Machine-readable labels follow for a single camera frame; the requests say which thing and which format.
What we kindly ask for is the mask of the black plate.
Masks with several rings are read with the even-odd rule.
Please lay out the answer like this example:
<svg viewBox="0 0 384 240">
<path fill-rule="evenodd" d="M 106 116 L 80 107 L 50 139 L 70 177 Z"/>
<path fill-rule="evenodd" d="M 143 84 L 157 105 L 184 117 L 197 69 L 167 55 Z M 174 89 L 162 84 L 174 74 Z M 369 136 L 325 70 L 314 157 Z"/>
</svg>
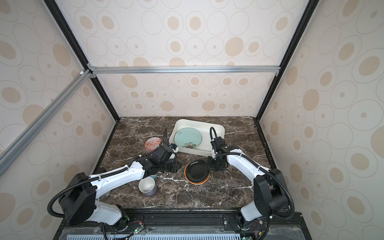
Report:
<svg viewBox="0 0 384 240">
<path fill-rule="evenodd" d="M 209 179 L 210 169 L 204 160 L 195 160 L 185 167 L 184 175 L 189 183 L 201 185 Z"/>
</svg>

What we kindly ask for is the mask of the mint green floral plate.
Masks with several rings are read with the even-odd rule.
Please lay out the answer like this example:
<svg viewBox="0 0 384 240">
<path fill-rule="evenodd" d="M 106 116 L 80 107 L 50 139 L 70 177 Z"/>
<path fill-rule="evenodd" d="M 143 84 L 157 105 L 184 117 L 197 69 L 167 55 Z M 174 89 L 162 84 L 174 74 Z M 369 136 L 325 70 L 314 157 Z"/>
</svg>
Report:
<svg viewBox="0 0 384 240">
<path fill-rule="evenodd" d="M 195 149 L 202 142 L 202 135 L 194 128 L 183 128 L 175 134 L 174 141 L 178 147 Z"/>
</svg>

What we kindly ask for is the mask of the white plastic bin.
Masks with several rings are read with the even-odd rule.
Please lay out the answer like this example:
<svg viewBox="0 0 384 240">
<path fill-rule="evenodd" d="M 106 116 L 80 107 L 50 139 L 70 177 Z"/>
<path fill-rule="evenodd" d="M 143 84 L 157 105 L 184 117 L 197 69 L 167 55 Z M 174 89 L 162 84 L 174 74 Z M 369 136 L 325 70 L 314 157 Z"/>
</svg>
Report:
<svg viewBox="0 0 384 240">
<path fill-rule="evenodd" d="M 203 157 L 212 156 L 210 128 L 213 127 L 218 137 L 224 138 L 222 125 L 181 119 L 175 124 L 169 139 L 179 148 L 179 152 Z"/>
</svg>

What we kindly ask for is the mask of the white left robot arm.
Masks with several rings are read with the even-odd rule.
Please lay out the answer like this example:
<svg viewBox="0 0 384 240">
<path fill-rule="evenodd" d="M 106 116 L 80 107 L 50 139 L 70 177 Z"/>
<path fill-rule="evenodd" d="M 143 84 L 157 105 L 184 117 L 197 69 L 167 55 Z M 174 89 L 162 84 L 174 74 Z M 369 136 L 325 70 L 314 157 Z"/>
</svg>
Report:
<svg viewBox="0 0 384 240">
<path fill-rule="evenodd" d="M 178 150 L 175 144 L 159 146 L 153 153 L 134 159 L 130 165 L 91 176 L 79 173 L 49 201 L 47 212 L 53 217 L 66 219 L 72 226 L 84 222 L 123 225 L 127 218 L 122 207 L 105 204 L 98 199 L 116 188 L 157 172 L 176 173 L 182 166 L 177 161 Z"/>
</svg>

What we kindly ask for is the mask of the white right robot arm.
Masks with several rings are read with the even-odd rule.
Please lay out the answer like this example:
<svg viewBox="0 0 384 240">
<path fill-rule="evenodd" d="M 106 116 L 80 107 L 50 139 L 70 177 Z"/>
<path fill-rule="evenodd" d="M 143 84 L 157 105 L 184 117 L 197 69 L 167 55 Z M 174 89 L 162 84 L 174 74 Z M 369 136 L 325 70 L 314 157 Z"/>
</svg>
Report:
<svg viewBox="0 0 384 240">
<path fill-rule="evenodd" d="M 253 183 L 254 200 L 241 208 L 245 221 L 272 215 L 282 219 L 291 219 L 294 216 L 294 201 L 280 170 L 256 163 L 241 149 L 227 145 L 222 137 L 211 139 L 211 145 L 212 156 L 208 158 L 208 167 L 211 170 L 224 171 L 231 165 Z"/>
</svg>

